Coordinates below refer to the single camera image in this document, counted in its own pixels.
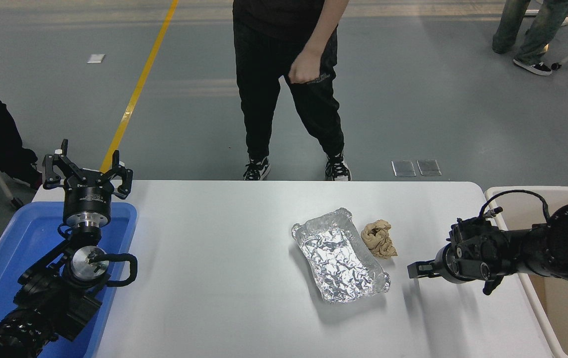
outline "hand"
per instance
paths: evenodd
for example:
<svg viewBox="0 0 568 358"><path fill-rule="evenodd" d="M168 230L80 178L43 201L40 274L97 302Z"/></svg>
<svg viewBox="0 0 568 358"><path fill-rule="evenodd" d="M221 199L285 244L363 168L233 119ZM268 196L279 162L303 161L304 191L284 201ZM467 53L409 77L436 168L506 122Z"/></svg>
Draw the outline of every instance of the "hand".
<svg viewBox="0 0 568 358"><path fill-rule="evenodd" d="M322 54L309 50L302 50L290 66L288 79L291 84L305 84L320 76L320 61Z"/></svg>

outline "shoelace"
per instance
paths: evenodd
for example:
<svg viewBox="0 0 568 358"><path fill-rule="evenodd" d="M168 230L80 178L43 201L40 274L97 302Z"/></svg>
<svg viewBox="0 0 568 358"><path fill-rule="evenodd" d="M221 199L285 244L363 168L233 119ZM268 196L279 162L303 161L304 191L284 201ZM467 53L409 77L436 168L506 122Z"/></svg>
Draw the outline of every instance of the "shoelace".
<svg viewBox="0 0 568 358"><path fill-rule="evenodd" d="M332 177L346 177L348 176L348 168L344 165L343 158L334 158L331 160Z"/></svg>
<svg viewBox="0 0 568 358"><path fill-rule="evenodd" d="M246 174L245 174L245 178L249 179L249 180L257 180L260 178L260 166L262 165L262 162L253 162L251 161L249 164L245 165L245 167L248 167L248 169L246 169Z"/></svg>

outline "black t-shirt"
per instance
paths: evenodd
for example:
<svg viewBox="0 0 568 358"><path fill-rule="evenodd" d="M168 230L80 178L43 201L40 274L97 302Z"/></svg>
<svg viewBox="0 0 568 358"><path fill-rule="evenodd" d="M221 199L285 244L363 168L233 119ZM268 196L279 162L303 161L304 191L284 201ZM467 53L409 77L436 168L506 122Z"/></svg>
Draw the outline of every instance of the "black t-shirt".
<svg viewBox="0 0 568 358"><path fill-rule="evenodd" d="M324 0L233 0L233 17L277 39L306 41L322 13Z"/></svg>

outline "cable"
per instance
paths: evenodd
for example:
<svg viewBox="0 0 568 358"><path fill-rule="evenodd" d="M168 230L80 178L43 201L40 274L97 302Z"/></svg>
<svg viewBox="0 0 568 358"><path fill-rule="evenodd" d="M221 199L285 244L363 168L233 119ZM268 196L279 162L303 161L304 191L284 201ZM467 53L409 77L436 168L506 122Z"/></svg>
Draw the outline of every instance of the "cable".
<svg viewBox="0 0 568 358"><path fill-rule="evenodd" d="M545 201L545 198L541 197L540 194L538 193L534 193L531 192L529 190L507 190L501 193L498 193L496 195L494 195L493 197L489 198L489 200L487 202L485 202L485 204L481 207L481 211L479 212L479 216L478 217L482 217L483 213L485 212L485 208L487 208L487 206L497 197L503 196L507 193L513 193L513 192L521 192L521 193L528 193L529 195L534 195L535 197L539 198L541 200L541 202L543 203L543 216L545 217L545 222L549 222L550 221L550 207L547 205L547 201Z"/></svg>
<svg viewBox="0 0 568 358"><path fill-rule="evenodd" d="M70 233L72 231L72 228L70 227L69 229L66 229L66 231L62 231L61 227L63 226L68 226L68 224L63 223L59 225L59 227L56 228L56 231L58 231L59 235L61 235L65 240L67 240L68 238L70 238Z"/></svg>

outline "person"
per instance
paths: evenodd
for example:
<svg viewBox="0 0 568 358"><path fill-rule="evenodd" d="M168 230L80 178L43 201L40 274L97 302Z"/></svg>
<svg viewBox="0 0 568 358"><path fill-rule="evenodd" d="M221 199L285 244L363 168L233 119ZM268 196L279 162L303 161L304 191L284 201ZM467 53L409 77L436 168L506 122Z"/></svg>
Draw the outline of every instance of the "person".
<svg viewBox="0 0 568 358"><path fill-rule="evenodd" d="M492 49L497 54L509 51L516 42L516 35L530 0L507 0L500 24L492 39ZM544 0L538 15L532 22L525 42L514 55L514 64L531 73L548 76L552 69L541 61L550 41L568 15L568 0Z"/></svg>
<svg viewBox="0 0 568 358"><path fill-rule="evenodd" d="M37 190L43 182L37 160L35 152L23 147L14 118L0 101L0 171Z"/></svg>
<svg viewBox="0 0 568 358"><path fill-rule="evenodd" d="M273 112L284 76L304 127L327 156L327 180L350 181L333 97L337 25L348 0L234 0L236 76L246 127L245 180L269 174Z"/></svg>

